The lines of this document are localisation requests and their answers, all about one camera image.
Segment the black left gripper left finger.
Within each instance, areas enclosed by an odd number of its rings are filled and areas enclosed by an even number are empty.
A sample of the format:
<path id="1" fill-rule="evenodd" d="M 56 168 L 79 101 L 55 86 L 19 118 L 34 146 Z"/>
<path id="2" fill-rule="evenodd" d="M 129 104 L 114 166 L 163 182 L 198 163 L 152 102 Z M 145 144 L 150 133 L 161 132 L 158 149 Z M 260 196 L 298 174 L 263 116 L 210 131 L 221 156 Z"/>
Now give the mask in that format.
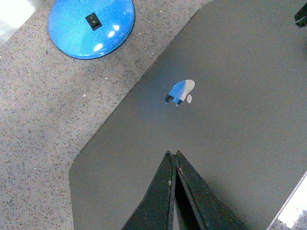
<path id="1" fill-rule="evenodd" d="M 176 167 L 167 151 L 142 201 L 124 230 L 171 230 L 175 208 Z"/>

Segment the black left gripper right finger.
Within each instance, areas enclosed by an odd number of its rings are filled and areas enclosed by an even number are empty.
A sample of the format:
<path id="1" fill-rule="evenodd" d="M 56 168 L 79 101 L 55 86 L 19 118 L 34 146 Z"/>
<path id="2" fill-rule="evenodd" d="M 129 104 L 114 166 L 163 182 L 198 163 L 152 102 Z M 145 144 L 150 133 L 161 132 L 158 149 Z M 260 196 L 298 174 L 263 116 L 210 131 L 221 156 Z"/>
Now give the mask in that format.
<path id="1" fill-rule="evenodd" d="M 241 230 L 242 221 L 212 191 L 180 152 L 176 166 L 175 199 L 180 230 Z"/>

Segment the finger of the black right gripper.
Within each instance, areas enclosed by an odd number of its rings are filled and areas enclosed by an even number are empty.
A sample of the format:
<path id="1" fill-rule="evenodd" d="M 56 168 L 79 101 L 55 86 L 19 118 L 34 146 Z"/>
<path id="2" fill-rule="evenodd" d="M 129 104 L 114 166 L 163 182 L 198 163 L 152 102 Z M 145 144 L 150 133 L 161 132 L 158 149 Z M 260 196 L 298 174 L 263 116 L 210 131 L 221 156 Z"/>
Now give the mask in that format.
<path id="1" fill-rule="evenodd" d="M 305 4 L 294 16 L 295 24 L 298 27 L 307 25 L 307 4 Z"/>

